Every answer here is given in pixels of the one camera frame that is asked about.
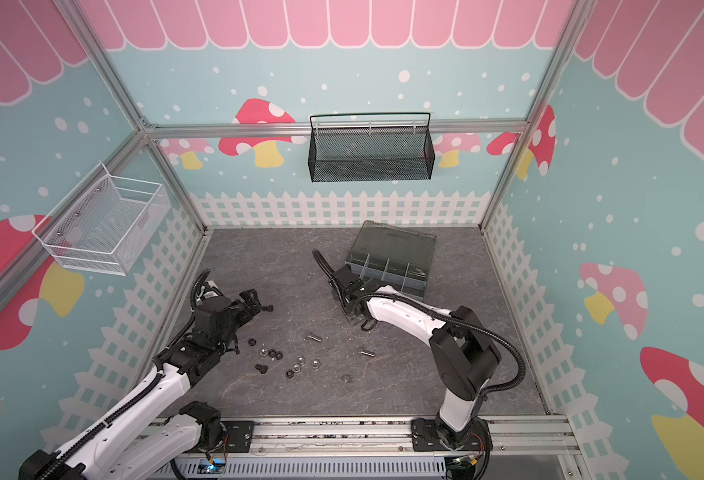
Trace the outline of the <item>grey compartment organizer box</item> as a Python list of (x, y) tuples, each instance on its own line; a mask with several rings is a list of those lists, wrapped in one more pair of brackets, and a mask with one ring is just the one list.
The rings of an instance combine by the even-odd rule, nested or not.
[(376, 279), (414, 299), (425, 296), (437, 237), (366, 220), (345, 264), (363, 280)]

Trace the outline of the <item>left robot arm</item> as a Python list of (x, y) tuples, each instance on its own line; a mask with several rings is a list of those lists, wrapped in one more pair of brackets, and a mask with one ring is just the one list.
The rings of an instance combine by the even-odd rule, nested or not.
[(87, 430), (48, 453), (24, 461), (22, 479), (146, 479), (176, 457), (211, 454), (229, 441), (221, 412), (205, 402), (181, 408), (147, 438), (141, 433), (177, 399), (239, 351), (238, 330), (266, 307), (254, 289), (231, 300), (217, 287), (198, 287), (185, 328), (153, 359), (154, 369)]

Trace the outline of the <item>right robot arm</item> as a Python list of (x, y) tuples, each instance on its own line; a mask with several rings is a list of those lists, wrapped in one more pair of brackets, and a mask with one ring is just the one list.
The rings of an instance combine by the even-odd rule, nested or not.
[(342, 312), (349, 320), (358, 320), (363, 331), (386, 323), (430, 348), (446, 392), (434, 431), (423, 433), (424, 440), (454, 451), (476, 441), (490, 450), (487, 424), (477, 413), (489, 394), (522, 383), (527, 366), (520, 351), (485, 328), (465, 306), (455, 310), (429, 306), (377, 279), (364, 281), (348, 266), (334, 270), (324, 260), (319, 264)]

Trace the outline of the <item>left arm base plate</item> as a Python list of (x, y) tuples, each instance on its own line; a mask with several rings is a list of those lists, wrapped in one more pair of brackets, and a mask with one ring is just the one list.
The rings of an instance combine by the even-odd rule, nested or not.
[(216, 420), (202, 427), (196, 448), (209, 454), (249, 453), (254, 439), (254, 421)]

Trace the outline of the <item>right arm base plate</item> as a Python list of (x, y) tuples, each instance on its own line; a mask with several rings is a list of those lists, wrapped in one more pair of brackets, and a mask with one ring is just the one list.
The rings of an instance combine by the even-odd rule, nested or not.
[(494, 445), (489, 424), (478, 417), (460, 430), (452, 430), (439, 417), (411, 421), (412, 448), (416, 452), (490, 452)]

